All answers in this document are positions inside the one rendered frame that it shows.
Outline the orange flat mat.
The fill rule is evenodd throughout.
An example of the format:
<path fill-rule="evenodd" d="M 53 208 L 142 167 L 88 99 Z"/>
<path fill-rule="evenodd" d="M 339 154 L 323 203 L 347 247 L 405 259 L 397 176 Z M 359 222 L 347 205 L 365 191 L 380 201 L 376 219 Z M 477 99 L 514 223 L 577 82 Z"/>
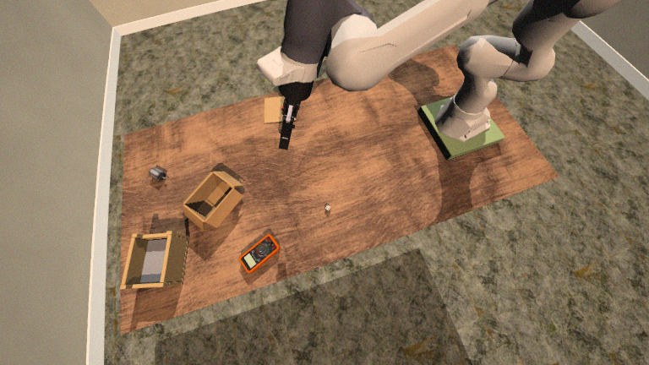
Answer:
<path fill-rule="evenodd" d="M 282 122 L 284 99 L 284 96 L 265 98 L 265 123 Z"/>

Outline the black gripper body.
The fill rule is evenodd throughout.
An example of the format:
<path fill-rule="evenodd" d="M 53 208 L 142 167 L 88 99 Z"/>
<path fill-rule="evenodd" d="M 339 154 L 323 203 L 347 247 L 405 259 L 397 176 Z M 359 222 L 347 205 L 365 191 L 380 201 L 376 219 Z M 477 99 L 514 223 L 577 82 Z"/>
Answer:
<path fill-rule="evenodd" d="M 288 112 L 289 105 L 291 105 L 293 106 L 292 114 L 295 113 L 297 103 L 299 101 L 305 101 L 310 97 L 313 84 L 314 81 L 307 83 L 294 82 L 279 85 L 280 93 L 287 99 L 286 112 Z"/>

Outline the orange digital multimeter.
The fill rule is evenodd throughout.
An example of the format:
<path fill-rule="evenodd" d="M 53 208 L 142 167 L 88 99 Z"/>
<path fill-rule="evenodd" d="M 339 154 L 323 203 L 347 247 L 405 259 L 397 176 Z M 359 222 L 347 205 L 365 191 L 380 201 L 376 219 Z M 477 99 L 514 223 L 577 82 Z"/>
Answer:
<path fill-rule="evenodd" d="M 253 273 L 280 249 L 277 241 L 268 234 L 244 253 L 239 260 L 248 273 Z"/>

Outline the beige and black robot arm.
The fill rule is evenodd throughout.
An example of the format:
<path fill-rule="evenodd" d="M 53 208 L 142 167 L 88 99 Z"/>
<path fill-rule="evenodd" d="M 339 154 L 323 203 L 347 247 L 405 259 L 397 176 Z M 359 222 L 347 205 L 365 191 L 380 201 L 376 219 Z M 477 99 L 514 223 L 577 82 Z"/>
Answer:
<path fill-rule="evenodd" d="M 327 57 L 332 84 L 348 92 L 369 90 L 496 1 L 424 0 L 377 29 L 371 13 L 353 0 L 287 0 L 281 46 L 260 58 L 257 68 L 274 86 L 307 83 L 318 78 Z M 514 39 L 469 37 L 456 58 L 464 82 L 435 118 L 440 132 L 465 142 L 489 129 L 487 106 L 497 94 L 493 79 L 543 78 L 554 65 L 559 38 L 621 1 L 530 0 L 514 18 Z"/>

